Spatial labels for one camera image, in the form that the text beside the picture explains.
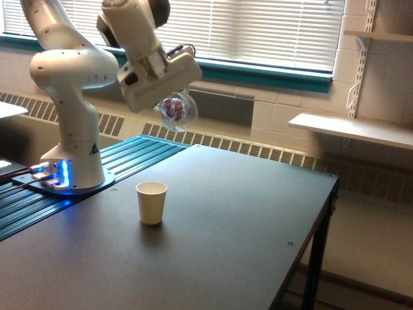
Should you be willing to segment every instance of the window sill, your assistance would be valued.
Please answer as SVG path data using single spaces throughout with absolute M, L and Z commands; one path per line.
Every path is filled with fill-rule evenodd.
M 0 34 L 0 47 L 16 48 L 41 52 L 43 48 L 34 37 Z M 113 53 L 120 65 L 126 62 L 125 52 L 115 48 L 102 46 Z M 332 81 L 332 74 L 289 70 L 282 68 L 265 68 L 252 65 L 226 63 L 196 59 L 203 71 L 203 77 L 227 82 L 247 83 L 270 87 L 293 88 L 312 92 L 327 93 Z

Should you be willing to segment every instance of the window blinds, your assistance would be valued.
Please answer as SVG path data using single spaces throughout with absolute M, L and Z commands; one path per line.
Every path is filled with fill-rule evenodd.
M 170 0 L 164 47 L 192 43 L 197 57 L 331 72 L 345 0 Z M 101 0 L 61 0 L 76 27 L 104 44 L 95 25 Z M 33 35 L 18 0 L 3 0 L 5 32 Z

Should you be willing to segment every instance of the blue led light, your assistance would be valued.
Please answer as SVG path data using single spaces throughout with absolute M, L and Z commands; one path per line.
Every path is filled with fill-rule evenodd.
M 63 185 L 64 186 L 69 186 L 69 170 L 68 170 L 68 164 L 65 160 L 62 161 L 62 174 L 63 174 Z

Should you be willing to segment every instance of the white paper cup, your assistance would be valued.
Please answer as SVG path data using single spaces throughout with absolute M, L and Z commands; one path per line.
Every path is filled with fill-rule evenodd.
M 136 185 L 141 222 L 155 225 L 162 221 L 163 206 L 168 187 L 161 182 L 143 182 Z

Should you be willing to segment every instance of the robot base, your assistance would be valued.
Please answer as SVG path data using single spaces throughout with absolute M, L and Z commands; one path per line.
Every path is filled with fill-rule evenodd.
M 91 187 L 89 189 L 67 189 L 60 191 L 58 189 L 54 189 L 53 187 L 44 185 L 41 182 L 29 184 L 27 185 L 27 188 L 35 192 L 40 192 L 42 194 L 62 196 L 67 198 L 91 196 L 97 192 L 103 191 L 104 189 L 108 188 L 109 186 L 115 183 L 115 174 L 113 172 L 110 172 L 107 169 L 103 169 L 103 172 L 105 174 L 105 181 L 102 184 L 95 187 Z M 30 173 L 24 174 L 22 176 L 17 176 L 12 179 L 12 182 L 15 185 L 27 184 L 31 181 L 33 181 L 33 178 Z

